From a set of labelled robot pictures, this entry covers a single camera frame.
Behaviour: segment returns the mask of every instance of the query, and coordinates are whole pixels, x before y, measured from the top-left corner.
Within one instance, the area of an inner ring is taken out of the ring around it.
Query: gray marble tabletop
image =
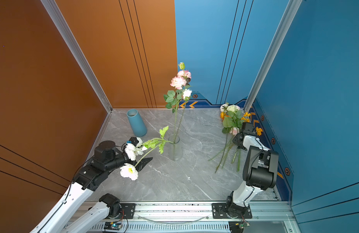
[[[112,140],[122,145],[134,136],[127,119],[128,110],[113,110],[102,141]],[[148,129],[143,141],[160,137],[159,129],[169,126],[167,136],[173,133],[172,110],[139,110]],[[178,161],[168,158],[168,152],[160,154],[158,149],[150,153],[153,160],[139,172],[137,180],[123,178],[120,169],[113,171],[87,201],[97,201],[102,195],[111,193],[122,201],[187,201],[225,200],[231,191],[242,183],[242,168],[247,153],[242,150],[240,171],[237,162],[231,164],[236,147],[230,151],[223,169],[216,173],[221,155],[208,161],[225,145],[226,134],[219,118],[219,109],[186,109],[180,128],[183,157]],[[273,189],[256,195],[254,200],[274,200]]]

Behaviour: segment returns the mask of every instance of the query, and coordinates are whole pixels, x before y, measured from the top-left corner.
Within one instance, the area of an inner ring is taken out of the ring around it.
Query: blue wall panel
[[[257,99],[294,172],[302,231],[359,232],[359,214],[332,218],[359,199],[299,214],[359,197],[359,184],[325,195],[359,182],[359,1],[303,1]]]
[[[211,104],[246,98],[287,3],[175,0],[177,58],[192,73],[193,91]]]

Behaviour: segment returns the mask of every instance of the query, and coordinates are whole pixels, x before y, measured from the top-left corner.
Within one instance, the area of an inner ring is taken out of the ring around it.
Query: pink peony
[[[185,71],[181,70],[180,72],[178,72],[177,76],[184,77],[185,76]]]
[[[230,133],[234,136],[237,135],[239,133],[239,128],[236,128],[236,127],[232,128],[230,130]]]
[[[186,83],[183,77],[174,77],[170,85],[176,87],[178,90],[182,90],[182,86],[186,85]]]
[[[185,76],[188,78],[191,78],[191,72],[189,72],[188,70],[185,70]]]

